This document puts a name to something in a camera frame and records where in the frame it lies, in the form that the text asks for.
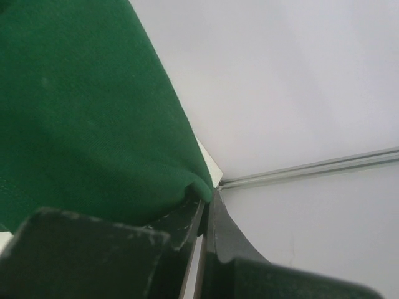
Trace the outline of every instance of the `green fabric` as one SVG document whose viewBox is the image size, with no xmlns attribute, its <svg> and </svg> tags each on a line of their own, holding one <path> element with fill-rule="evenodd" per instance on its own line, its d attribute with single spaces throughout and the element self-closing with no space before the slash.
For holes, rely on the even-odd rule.
<svg viewBox="0 0 399 299">
<path fill-rule="evenodd" d="M 0 222 L 41 206 L 142 225 L 212 184 L 127 0 L 0 2 Z"/>
</svg>

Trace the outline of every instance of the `white wall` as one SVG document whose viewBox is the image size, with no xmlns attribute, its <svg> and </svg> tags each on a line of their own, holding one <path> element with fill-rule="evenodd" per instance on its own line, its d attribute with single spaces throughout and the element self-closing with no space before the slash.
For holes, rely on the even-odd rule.
<svg viewBox="0 0 399 299">
<path fill-rule="evenodd" d="M 131 2 L 225 178 L 399 146 L 399 1 Z M 398 298 L 398 175 L 375 169 L 224 197 L 272 262 Z"/>
<path fill-rule="evenodd" d="M 399 1 L 131 2 L 226 178 L 399 145 Z"/>
<path fill-rule="evenodd" d="M 232 218 L 273 263 L 399 296 L 399 165 L 226 190 Z"/>
</svg>

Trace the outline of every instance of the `metal rail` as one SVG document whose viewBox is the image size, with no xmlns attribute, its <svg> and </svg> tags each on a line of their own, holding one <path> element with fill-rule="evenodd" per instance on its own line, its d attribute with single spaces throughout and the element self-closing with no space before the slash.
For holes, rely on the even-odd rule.
<svg viewBox="0 0 399 299">
<path fill-rule="evenodd" d="M 399 147 L 396 147 L 236 179 L 226 179 L 220 182 L 218 188 L 223 190 L 264 186 L 315 176 L 359 171 L 361 168 L 374 168 L 398 162 Z"/>
</svg>

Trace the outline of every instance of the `black plastic piece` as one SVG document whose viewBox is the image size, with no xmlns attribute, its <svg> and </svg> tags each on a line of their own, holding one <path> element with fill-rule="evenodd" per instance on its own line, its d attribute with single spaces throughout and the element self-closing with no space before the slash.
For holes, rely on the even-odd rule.
<svg viewBox="0 0 399 299">
<path fill-rule="evenodd" d="M 233 298 L 236 257 L 269 263 L 245 238 L 227 212 L 219 192 L 204 214 L 206 232 L 196 285 L 196 298 Z"/>
<path fill-rule="evenodd" d="M 185 288 L 185 275 L 190 267 L 203 209 L 203 201 L 188 196 L 179 208 L 146 226 L 170 236 L 170 245 L 156 274 L 160 285 L 152 298 L 178 298 L 182 287 Z"/>
<path fill-rule="evenodd" d="M 248 259 L 234 260 L 230 298 L 379 299 L 370 288 Z"/>
<path fill-rule="evenodd" d="M 148 298 L 170 236 L 55 209 L 25 222 L 0 258 L 0 298 Z"/>
</svg>

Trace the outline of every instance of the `metal rod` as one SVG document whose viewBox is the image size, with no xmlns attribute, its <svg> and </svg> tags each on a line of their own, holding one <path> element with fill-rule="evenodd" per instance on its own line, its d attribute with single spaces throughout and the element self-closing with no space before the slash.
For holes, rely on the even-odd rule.
<svg viewBox="0 0 399 299">
<path fill-rule="evenodd" d="M 258 187 L 268 184 L 312 178 L 315 176 L 359 171 L 361 170 L 360 168 L 374 168 L 391 163 L 399 163 L 399 147 L 285 168 L 236 179 L 226 179 L 220 182 L 218 189 Z"/>
</svg>

